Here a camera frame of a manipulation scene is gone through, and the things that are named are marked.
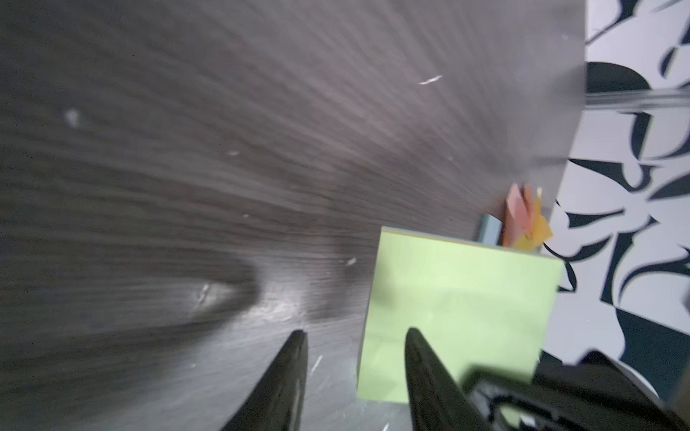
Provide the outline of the green memo pad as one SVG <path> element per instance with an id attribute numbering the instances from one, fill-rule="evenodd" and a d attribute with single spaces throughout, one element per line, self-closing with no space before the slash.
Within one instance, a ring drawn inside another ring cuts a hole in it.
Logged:
<path id="1" fill-rule="evenodd" d="M 391 227 L 380 232 L 357 395 L 406 403 L 404 344 L 418 329 L 454 382 L 476 367 L 532 379 L 560 260 Z"/>

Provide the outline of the torn yellow memo page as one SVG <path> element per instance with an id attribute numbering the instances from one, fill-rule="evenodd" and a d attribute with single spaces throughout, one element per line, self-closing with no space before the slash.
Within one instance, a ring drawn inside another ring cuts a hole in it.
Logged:
<path id="1" fill-rule="evenodd" d="M 525 184 L 521 193 L 528 220 L 521 226 L 519 235 L 511 247 L 520 251 L 538 251 L 544 242 L 553 236 L 551 227 L 542 214 L 543 190 L 537 188 L 537 191 L 533 192 L 531 186 Z"/>

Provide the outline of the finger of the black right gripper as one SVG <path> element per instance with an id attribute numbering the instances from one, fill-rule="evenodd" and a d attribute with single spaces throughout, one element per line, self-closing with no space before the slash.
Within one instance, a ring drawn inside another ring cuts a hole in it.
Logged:
<path id="1" fill-rule="evenodd" d="M 644 382 L 599 351 L 575 365 L 548 360 L 519 382 L 477 368 L 465 393 L 494 430 L 688 430 Z"/>

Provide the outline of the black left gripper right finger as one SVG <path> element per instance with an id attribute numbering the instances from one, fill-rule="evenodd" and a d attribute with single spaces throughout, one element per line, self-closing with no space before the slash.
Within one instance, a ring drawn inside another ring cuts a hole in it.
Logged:
<path id="1" fill-rule="evenodd" d="M 406 334 L 404 363 L 413 430 L 490 428 L 416 328 Z"/>

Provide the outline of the torn pink memo page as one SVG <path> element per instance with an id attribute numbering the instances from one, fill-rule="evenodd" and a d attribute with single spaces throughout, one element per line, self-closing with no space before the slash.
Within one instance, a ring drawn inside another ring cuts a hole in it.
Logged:
<path id="1" fill-rule="evenodd" d="M 530 238 L 533 224 L 534 195 L 529 183 L 513 183 L 505 199 L 502 246 L 512 247 L 521 238 Z"/>

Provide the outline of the torn blue memo page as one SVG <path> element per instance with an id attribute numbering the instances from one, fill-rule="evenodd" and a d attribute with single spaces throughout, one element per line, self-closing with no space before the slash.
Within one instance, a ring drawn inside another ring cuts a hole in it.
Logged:
<path id="1" fill-rule="evenodd" d="M 489 214 L 483 215 L 476 242 L 488 246 L 499 246 L 502 228 L 503 223 L 499 218 Z"/>

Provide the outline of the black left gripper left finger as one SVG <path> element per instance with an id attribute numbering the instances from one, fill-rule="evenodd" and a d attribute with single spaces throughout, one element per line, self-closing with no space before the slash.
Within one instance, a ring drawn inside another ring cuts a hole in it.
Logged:
<path id="1" fill-rule="evenodd" d="M 298 430 L 307 364 L 307 333 L 294 330 L 244 404 L 222 430 Z"/>

